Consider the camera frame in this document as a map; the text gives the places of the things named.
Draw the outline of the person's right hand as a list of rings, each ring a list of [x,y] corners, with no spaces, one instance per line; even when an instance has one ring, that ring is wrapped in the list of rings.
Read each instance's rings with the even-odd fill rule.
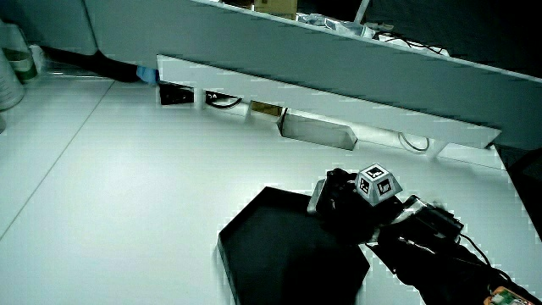
[[[378,230],[403,211],[396,196],[402,188],[387,169],[372,164],[357,173],[330,170],[312,195],[309,213],[322,218],[322,228],[344,244],[377,239]]]

